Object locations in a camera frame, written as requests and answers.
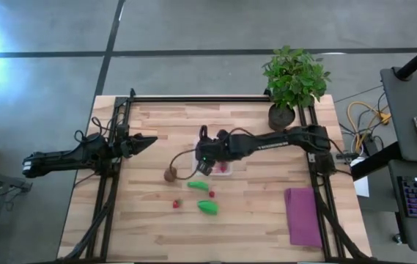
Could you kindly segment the green leafy plant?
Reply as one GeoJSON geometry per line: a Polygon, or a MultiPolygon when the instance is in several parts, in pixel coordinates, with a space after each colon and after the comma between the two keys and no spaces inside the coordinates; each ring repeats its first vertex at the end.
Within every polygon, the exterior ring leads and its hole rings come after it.
{"type": "Polygon", "coordinates": [[[288,45],[273,53],[262,66],[272,101],[278,107],[290,108],[305,108],[319,101],[331,81],[331,73],[325,70],[321,58],[288,45]]]}

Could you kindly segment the grey side desk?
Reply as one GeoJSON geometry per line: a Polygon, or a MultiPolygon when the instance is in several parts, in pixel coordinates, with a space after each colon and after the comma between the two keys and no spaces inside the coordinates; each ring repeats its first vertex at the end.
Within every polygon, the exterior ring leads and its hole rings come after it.
{"type": "Polygon", "coordinates": [[[417,162],[417,72],[401,81],[392,69],[380,71],[400,153],[406,161],[417,162]]]}

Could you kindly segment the brown toy kiwi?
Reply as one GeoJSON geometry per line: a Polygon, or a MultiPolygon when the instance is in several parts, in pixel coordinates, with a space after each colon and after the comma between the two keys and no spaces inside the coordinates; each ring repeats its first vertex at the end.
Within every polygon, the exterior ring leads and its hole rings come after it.
{"type": "Polygon", "coordinates": [[[173,183],[177,179],[177,170],[174,167],[168,167],[163,177],[166,182],[173,183]]]}

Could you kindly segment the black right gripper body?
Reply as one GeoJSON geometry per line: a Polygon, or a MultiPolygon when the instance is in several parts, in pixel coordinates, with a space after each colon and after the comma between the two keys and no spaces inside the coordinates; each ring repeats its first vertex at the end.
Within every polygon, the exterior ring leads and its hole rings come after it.
{"type": "Polygon", "coordinates": [[[196,145],[196,160],[206,163],[232,161],[229,148],[227,146],[229,133],[222,129],[216,138],[208,136],[207,126],[202,126],[199,131],[199,141],[196,145]]]}

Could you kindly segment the purple cloth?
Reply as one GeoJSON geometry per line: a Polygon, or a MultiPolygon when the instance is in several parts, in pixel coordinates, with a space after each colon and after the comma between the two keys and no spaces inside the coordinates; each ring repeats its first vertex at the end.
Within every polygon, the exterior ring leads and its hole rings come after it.
{"type": "Polygon", "coordinates": [[[313,189],[288,188],[284,201],[290,243],[322,248],[313,189]]]}

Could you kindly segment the white paper sheet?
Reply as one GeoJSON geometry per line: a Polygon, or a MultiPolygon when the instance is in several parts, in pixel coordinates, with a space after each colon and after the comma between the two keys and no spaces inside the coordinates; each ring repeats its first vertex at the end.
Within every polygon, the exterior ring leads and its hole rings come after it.
{"type": "MultiPolygon", "coordinates": [[[[357,157],[356,159],[352,160],[351,165],[355,166],[356,164],[364,161],[365,158],[363,157],[357,157]]],[[[369,181],[368,181],[368,177],[362,177],[359,180],[355,180],[354,181],[354,186],[355,186],[355,192],[356,195],[359,197],[369,197],[369,181]]]]}

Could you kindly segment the black plant pot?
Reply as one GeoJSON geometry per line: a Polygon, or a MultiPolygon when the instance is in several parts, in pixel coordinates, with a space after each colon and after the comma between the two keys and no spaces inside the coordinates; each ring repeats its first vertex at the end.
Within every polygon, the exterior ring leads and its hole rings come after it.
{"type": "Polygon", "coordinates": [[[295,120],[295,111],[290,107],[273,104],[268,111],[268,126],[274,131],[282,131],[295,120]]]}

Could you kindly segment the clear plastic tupperware container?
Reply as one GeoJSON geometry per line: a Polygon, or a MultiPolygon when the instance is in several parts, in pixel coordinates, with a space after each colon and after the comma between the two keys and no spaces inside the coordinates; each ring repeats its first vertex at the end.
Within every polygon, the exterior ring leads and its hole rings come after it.
{"type": "MultiPolygon", "coordinates": [[[[198,141],[194,144],[195,153],[194,153],[194,156],[193,156],[193,167],[194,167],[194,170],[195,170],[196,173],[202,175],[202,173],[200,173],[196,170],[196,167],[197,167],[197,164],[198,164],[198,161],[196,160],[196,145],[197,145],[198,141]]],[[[225,162],[225,163],[228,163],[228,169],[225,173],[220,172],[220,170],[219,170],[220,163],[223,163],[223,162],[215,162],[214,163],[213,170],[212,170],[212,173],[210,175],[212,175],[212,176],[229,176],[229,175],[231,175],[232,171],[233,171],[232,162],[231,161],[225,162]]]]}

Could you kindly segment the green halved toy vegetable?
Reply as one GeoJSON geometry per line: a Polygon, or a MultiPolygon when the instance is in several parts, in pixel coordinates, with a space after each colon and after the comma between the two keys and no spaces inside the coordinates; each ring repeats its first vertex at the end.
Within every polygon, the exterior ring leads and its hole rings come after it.
{"type": "Polygon", "coordinates": [[[198,209],[207,215],[218,214],[218,204],[212,200],[200,200],[196,204],[198,209]]]}

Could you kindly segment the black aluminium table frame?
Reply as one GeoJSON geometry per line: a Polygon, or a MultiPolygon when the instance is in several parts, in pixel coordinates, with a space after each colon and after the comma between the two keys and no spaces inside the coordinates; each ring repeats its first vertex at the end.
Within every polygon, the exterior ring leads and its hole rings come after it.
{"type": "Polygon", "coordinates": [[[155,135],[144,152],[123,162],[108,238],[98,235],[94,257],[108,245],[120,263],[266,263],[321,261],[323,250],[289,242],[284,191],[308,187],[311,176],[299,147],[264,150],[237,161],[229,176],[206,178],[219,206],[215,216],[196,203],[207,193],[187,187],[193,143],[201,126],[267,133],[265,96],[138,96],[130,110],[132,133],[155,135]],[[168,167],[177,179],[166,182],[168,167]],[[172,203],[181,199],[180,208],[172,203]]]}

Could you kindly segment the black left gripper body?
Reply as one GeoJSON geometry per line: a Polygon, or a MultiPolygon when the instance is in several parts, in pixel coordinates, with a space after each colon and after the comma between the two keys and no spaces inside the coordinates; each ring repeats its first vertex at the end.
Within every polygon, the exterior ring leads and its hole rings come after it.
{"type": "Polygon", "coordinates": [[[124,136],[114,141],[114,154],[116,158],[130,158],[133,153],[133,137],[124,136]]]}

